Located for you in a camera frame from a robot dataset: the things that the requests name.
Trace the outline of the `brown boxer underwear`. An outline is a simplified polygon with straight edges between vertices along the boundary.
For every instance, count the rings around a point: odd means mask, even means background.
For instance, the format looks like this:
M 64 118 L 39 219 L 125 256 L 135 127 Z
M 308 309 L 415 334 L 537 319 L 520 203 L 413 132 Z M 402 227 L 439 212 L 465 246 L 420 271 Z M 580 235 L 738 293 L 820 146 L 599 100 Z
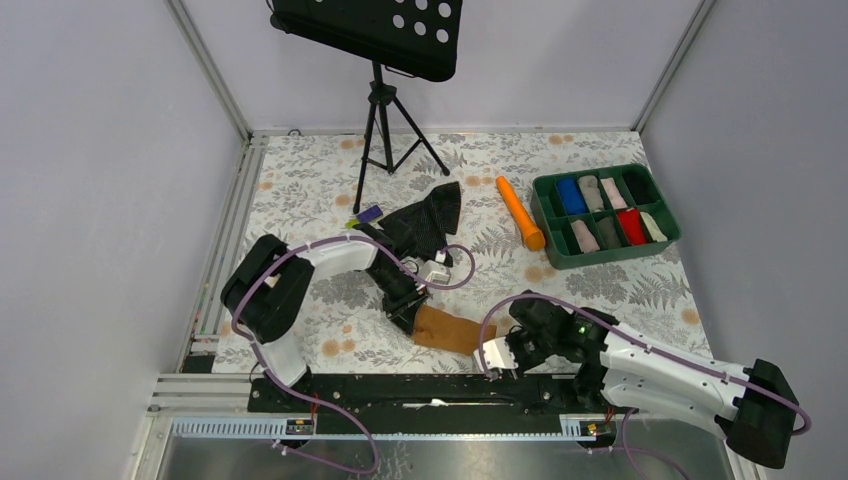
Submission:
M 471 356 L 478 349 L 480 332 L 486 342 L 495 338 L 497 327 L 482 328 L 480 323 L 423 305 L 416 314 L 411 338 L 419 346 Z

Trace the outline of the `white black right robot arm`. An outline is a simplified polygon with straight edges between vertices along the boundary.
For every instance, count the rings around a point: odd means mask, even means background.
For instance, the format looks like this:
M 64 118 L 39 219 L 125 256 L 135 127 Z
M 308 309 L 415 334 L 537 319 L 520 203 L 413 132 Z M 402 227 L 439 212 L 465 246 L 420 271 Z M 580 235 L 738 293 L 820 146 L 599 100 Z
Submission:
M 658 413 L 714 434 L 739 456 L 782 469 L 809 425 L 783 371 L 705 358 L 589 307 L 525 291 L 509 302 L 519 328 L 495 341 L 496 369 L 522 375 L 552 356 L 578 365 L 569 389 L 583 410 Z

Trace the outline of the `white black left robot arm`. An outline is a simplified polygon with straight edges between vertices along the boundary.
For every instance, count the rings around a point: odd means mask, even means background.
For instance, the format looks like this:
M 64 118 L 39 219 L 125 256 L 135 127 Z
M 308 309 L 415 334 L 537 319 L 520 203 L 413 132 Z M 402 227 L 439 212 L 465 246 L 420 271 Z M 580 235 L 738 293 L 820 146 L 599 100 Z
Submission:
M 347 272 L 366 273 L 382 291 L 387 318 L 410 334 L 428 296 L 411 270 L 398 264 L 410 256 L 407 234 L 391 237 L 373 226 L 356 226 L 344 236 L 293 250 L 278 237 L 260 237 L 225 283 L 220 301 L 237 321 L 234 331 L 257 344 L 260 364 L 277 377 L 272 398 L 288 411 L 309 401 L 309 372 L 292 328 L 310 285 Z

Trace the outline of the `black striped underwear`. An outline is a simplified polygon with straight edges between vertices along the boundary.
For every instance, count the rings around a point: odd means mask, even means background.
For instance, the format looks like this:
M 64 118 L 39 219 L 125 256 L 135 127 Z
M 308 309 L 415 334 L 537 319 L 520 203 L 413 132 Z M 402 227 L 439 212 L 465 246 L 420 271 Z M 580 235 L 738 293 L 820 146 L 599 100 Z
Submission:
M 445 254 L 445 264 L 453 258 L 445 251 L 447 236 L 456 235 L 461 213 L 461 189 L 458 182 L 435 187 L 423 200 L 400 208 L 378 222 L 389 236 L 399 234 L 413 241 L 409 255 L 435 260 Z

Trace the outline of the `beige-pink rolled underwear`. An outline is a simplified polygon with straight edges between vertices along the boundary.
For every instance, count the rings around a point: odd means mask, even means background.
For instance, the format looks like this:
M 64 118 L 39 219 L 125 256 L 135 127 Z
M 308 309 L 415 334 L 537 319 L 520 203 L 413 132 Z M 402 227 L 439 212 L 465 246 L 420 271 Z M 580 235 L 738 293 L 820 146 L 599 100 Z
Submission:
M 594 253 L 600 250 L 600 245 L 583 220 L 575 220 L 571 223 L 572 230 L 583 254 Z

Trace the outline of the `blue rolled underwear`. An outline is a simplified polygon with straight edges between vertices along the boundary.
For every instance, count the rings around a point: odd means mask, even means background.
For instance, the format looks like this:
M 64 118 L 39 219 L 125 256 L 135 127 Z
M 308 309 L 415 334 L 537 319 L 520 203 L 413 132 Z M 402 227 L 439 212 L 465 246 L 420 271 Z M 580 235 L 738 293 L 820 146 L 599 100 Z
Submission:
M 582 215 L 589 212 L 588 206 L 574 177 L 562 177 L 556 182 L 564 210 L 568 215 Z

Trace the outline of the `red rolled underwear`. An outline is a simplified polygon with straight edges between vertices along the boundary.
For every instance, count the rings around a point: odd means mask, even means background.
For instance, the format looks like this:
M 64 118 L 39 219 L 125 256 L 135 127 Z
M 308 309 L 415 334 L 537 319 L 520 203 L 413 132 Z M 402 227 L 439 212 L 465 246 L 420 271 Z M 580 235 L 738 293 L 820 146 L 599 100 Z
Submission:
M 639 246 L 647 243 L 638 209 L 630 208 L 618 211 L 617 218 L 630 245 Z

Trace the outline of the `light grey rolled underwear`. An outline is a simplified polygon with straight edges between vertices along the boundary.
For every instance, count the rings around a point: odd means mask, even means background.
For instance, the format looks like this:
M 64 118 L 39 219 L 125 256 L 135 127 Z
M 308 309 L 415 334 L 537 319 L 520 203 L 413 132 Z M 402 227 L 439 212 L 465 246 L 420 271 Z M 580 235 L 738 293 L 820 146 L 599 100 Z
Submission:
M 593 175 L 578 178 L 578 187 L 590 212 L 604 210 L 604 201 L 600 192 L 598 179 Z

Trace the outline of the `cream rolled underwear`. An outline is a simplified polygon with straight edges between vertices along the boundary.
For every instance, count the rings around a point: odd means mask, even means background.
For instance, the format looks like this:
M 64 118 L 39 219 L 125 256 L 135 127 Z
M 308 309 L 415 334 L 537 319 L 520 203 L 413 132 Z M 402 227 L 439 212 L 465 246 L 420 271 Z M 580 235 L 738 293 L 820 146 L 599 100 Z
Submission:
M 648 212 L 641 211 L 640 217 L 653 242 L 666 242 L 668 237 L 660 228 L 657 221 Z

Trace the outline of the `purple yellow small block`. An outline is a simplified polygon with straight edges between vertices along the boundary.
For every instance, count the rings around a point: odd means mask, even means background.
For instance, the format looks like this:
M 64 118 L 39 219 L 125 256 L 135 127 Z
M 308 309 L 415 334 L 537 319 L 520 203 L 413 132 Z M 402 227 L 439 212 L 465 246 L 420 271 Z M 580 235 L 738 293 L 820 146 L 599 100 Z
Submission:
M 378 205 L 373 205 L 359 213 L 356 213 L 347 223 L 347 228 L 354 228 L 359 224 L 371 223 L 379 220 L 384 215 L 382 209 Z

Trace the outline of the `orange rolled cloth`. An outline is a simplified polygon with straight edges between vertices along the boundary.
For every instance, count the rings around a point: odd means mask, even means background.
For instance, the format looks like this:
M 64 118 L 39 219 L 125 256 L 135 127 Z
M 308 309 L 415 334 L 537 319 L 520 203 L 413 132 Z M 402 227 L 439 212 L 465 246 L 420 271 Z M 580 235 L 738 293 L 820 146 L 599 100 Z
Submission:
M 511 183 L 504 176 L 498 176 L 495 185 L 519 229 L 525 247 L 531 251 L 543 250 L 546 246 L 544 234 L 525 209 Z

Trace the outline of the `green divided organizer tray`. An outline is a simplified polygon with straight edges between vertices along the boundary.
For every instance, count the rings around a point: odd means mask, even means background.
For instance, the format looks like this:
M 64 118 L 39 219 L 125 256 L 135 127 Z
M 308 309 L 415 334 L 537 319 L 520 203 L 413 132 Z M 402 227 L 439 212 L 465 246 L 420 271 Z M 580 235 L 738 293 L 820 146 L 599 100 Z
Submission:
M 568 215 L 556 189 L 556 182 L 562 177 L 578 178 L 593 175 L 598 179 L 604 201 L 604 210 L 588 212 L 582 215 Z M 601 185 L 601 179 L 614 178 L 628 204 L 624 209 L 613 209 Z M 648 212 L 654 217 L 662 231 L 668 237 L 666 242 L 653 242 L 641 219 L 647 239 L 645 245 L 632 246 L 617 218 L 617 212 L 636 208 Z M 658 184 L 648 167 L 641 164 L 623 164 L 582 171 L 572 171 L 544 175 L 532 181 L 531 210 L 536 224 L 546 239 L 545 252 L 551 266 L 557 270 L 574 269 L 624 260 L 632 260 L 657 255 L 666 250 L 682 237 L 682 230 L 673 215 L 669 204 L 661 193 Z M 595 220 L 611 217 L 615 222 L 622 247 L 607 250 L 598 232 Z M 583 220 L 600 245 L 600 250 L 583 254 L 580 251 L 571 223 Z

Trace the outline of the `floral patterned table mat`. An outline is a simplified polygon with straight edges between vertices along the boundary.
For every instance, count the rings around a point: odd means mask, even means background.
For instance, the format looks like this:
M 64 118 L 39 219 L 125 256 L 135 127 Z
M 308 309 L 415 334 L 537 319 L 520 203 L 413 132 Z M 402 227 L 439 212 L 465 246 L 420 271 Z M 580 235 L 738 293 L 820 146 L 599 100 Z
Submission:
M 640 331 L 705 356 L 710 352 L 680 256 L 674 247 L 642 259 L 557 270 L 526 249 L 495 186 L 507 178 L 523 202 L 542 175 L 644 164 L 634 132 L 441 133 L 430 139 L 460 185 L 455 279 L 435 308 L 479 321 L 503 298 L 526 289 L 608 312 Z M 341 234 L 352 217 L 364 142 L 354 135 L 274 136 L 247 158 L 237 223 L 241 247 L 262 235 L 291 245 Z M 369 167 L 364 206 L 385 212 L 423 199 L 445 177 L 425 150 L 394 174 Z M 349 272 L 313 283 L 294 326 L 298 347 L 319 373 L 471 373 L 468 357 L 415 345 L 382 312 L 370 278 Z

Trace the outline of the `black music stand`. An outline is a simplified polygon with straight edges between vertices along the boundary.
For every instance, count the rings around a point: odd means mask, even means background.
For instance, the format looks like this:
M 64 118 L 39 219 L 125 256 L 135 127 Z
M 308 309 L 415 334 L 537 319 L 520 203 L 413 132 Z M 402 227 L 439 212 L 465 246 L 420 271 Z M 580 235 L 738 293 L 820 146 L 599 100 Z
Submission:
M 361 209 L 370 166 L 392 174 L 419 146 L 424 146 L 441 173 L 450 174 L 398 99 L 397 88 L 385 81 L 384 73 L 389 71 L 434 83 L 451 79 L 457 68 L 461 0 L 269 1 L 267 5 L 274 28 L 371 62 L 369 110 L 352 207 L 355 214 Z M 387 113 L 391 105 L 416 135 L 414 143 L 398 160 L 393 158 Z

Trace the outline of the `black mounting base rail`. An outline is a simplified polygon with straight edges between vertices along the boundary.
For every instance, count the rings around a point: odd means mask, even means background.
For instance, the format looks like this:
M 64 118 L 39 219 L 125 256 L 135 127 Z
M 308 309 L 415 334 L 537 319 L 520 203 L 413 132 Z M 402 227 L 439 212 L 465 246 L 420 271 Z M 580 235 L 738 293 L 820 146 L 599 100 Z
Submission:
M 577 393 L 571 374 L 313 374 L 289 394 L 265 376 L 251 383 L 247 410 L 303 415 L 324 435 L 546 436 L 563 420 L 625 413 Z

